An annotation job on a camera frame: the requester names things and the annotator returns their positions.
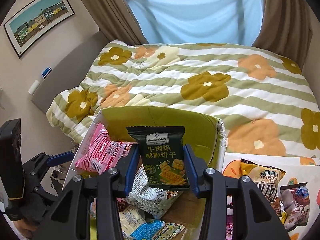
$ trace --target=headboard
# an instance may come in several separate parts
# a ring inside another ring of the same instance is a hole
[[[99,31],[63,58],[34,92],[31,101],[44,113],[60,92],[79,86],[108,39]]]

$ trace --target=wall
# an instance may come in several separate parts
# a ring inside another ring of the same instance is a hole
[[[31,1],[33,0],[17,0],[4,23]],[[21,59],[6,36],[4,23],[0,26],[0,86],[3,89],[0,105],[5,108],[0,108],[0,125],[7,120],[21,118],[23,163],[39,152],[55,155],[68,151],[73,146],[70,138],[59,128],[50,126],[46,116],[32,104],[28,93],[43,69],[55,66],[72,49],[98,31],[98,26],[81,0],[68,1],[76,15],[47,32]]]
[[[320,106],[320,22],[310,7],[309,12],[312,28],[312,39],[307,59],[302,69],[302,74],[308,81],[318,105]]]

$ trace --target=dark green snack bag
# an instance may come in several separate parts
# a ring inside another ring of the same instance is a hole
[[[133,126],[127,130],[138,143],[150,187],[189,188],[183,163],[184,126]]]

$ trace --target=brown curtain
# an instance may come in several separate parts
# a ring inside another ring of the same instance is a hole
[[[305,0],[264,0],[262,27],[253,47],[288,57],[302,69],[311,37]]]
[[[125,0],[81,0],[100,30],[110,40],[128,45],[148,43]]]

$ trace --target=cracker image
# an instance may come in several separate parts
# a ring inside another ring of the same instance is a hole
[[[171,170],[171,168],[170,168],[170,166],[169,165],[167,165],[167,166],[165,166],[163,169],[161,169],[162,170],[162,172],[168,172],[169,170]]]
[[[167,179],[167,180],[171,180],[173,182],[175,182],[175,181],[177,181],[177,180],[182,178],[182,175],[175,174],[172,171],[161,172],[160,176],[165,178],[165,179]]]
[[[166,182],[167,185],[184,185],[187,182],[185,181],[186,179],[179,179],[178,181],[169,181]]]
[[[172,167],[182,171],[184,168],[183,161],[178,160],[178,159],[174,159]]]
[[[183,165],[183,160],[174,159],[173,163],[177,163],[177,164]]]
[[[159,164],[159,167],[160,167],[161,170],[162,170],[165,166],[169,166],[166,161],[164,161],[163,163]]]

